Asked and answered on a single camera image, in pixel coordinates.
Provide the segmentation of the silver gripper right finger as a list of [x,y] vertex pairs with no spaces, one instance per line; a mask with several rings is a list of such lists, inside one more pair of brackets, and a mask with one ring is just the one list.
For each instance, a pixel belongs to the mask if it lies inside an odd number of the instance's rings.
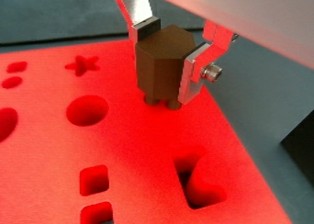
[[177,101],[187,104],[201,90],[203,81],[215,82],[221,75],[216,59],[231,45],[232,31],[211,21],[204,22],[203,38],[205,42],[184,58]]

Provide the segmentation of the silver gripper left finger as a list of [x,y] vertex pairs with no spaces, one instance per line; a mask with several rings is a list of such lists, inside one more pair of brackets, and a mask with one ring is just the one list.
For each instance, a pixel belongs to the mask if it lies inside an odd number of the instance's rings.
[[160,30],[160,19],[153,16],[149,0],[114,0],[124,20],[129,40],[136,44]]

